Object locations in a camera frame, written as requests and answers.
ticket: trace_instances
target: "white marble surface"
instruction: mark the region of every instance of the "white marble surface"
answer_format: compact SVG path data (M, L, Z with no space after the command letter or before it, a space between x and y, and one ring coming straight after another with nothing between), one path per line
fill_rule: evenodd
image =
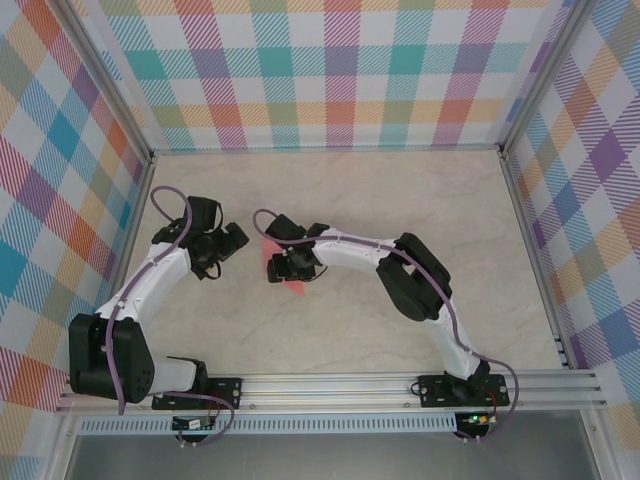
M517 369L559 368L507 189L491 151L309 152L160 157L153 184L222 203L251 241L222 278L183 279L148 334L150 347L217 373L441 370L420 323L393 307L377 276L332 267L299 297L267 283L251 215L282 212L306 227L418 235L452 274L461 321L480 352ZM173 215L180 201L158 195ZM264 218L266 227L269 218ZM166 222L148 203L131 268Z

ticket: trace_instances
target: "purple cable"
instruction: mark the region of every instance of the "purple cable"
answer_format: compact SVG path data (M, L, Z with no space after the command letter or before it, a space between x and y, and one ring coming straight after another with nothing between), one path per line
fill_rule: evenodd
M229 409L229 413L231 413L231 417L229 418L229 421L224 426L224 428L220 430L218 433L216 433L215 435L209 435L207 438L205 438L199 443L191 443L190 445L193 448L202 447L204 445L207 445L209 443L212 443L218 440L222 435L227 433L227 431L231 428L231 425L233 424L233 420L236 417L236 411L234 410L233 405L231 405L226 400L223 400L218 397L213 397L211 395L200 395L197 393L184 393L184 392L166 392L166 395L171 395L172 397L199 398L201 400L209 400L210 402L215 402L218 405L222 405ZM181 446L183 447L187 443L186 440L182 438L182 430L178 432L178 440L180 440Z
M336 240L339 242L355 243L355 244L364 245L367 247L379 248L380 250L385 250L387 252L394 253L399 257L403 258L404 260L406 260L407 262L409 262L411 265L413 265L415 269L418 270L420 274L431 284L433 289L440 296L445 306L447 307L447 310L451 315L451 321L453 324L453 337L455 338L455 341L458 344L458 346L462 348L465 352L473 355L474 357L480 360L484 360L485 362L493 363L506 368L511 374L511 376L513 377L514 394L513 394L513 400L511 402L511 407L509 408L509 411L507 412L507 415L504 417L504 420L502 421L502 423L500 423L500 426L496 427L492 432L485 435L485 438L489 436L495 436L495 434L498 431L503 429L503 427L511 419L511 415L515 411L516 406L518 405L518 399L520 398L520 382L518 381L518 376L516 375L515 370L511 368L511 366L508 365L507 363L501 360L496 360L494 358L487 357L486 355L482 355L480 353L474 352L471 348L467 347L465 344L462 343L462 341L460 340L460 334L458 333L458 317L456 316L456 312L455 312L455 309L453 308L453 305L449 301L449 298L447 297L447 295L440 288L440 285L438 285L438 282L436 282L435 279L431 275L429 275L429 272L427 272L422 265L420 265L409 254L407 254L406 252L403 252L402 250L398 250L397 248L390 247L388 245L382 245L377 242L363 240L361 238L354 238L354 237L342 236L342 235L341 236L323 235L318 237L301 238L299 240L279 240L277 238L270 236L267 232L265 232L264 230L262 230L262 228L260 228L260 225L258 225L258 215L260 215L261 213L266 213L268 215L271 215L274 218L277 217L278 215L275 212L268 210L266 208L260 208L253 213L253 226L258 231L258 233L262 235L264 238L266 238L267 240L271 240L272 242L278 243L280 245L300 245L302 243L308 243L308 242Z
M189 204L186 195L177 188L171 187L169 185L160 185L151 190L151 203L153 203L153 205L158 209L162 216L169 219L170 221L173 221L173 219L169 215L167 215L167 213L162 208L160 208L160 205L158 205L158 202L156 202L155 199L156 192L160 190L169 190L170 192L174 192L182 199L187 210L187 223L178 238L176 238L175 242L169 245L166 250L155 257L151 262L142 267L140 271L138 271L138 273L136 273L136 275L129 281L124 291L122 292L122 295L120 295L118 303L116 303L116 306L113 307L113 310L111 311L111 316L109 317L109 322L107 323L107 332L105 334L105 348L107 350L107 364L109 365L109 373L111 373L111 380L113 380L113 386L116 390L116 398L118 399L118 415L124 415L126 402L124 400L124 391L122 390L122 383L120 382L120 375L118 374L116 361L113 357L113 327L116 323L116 317L118 316L118 313L120 312L124 304L129 299L129 293L131 293L131 290L142 278L142 276L160 260L173 252L178 247L185 235L189 232L189 228L191 228L191 219L193 213L191 212L191 205Z

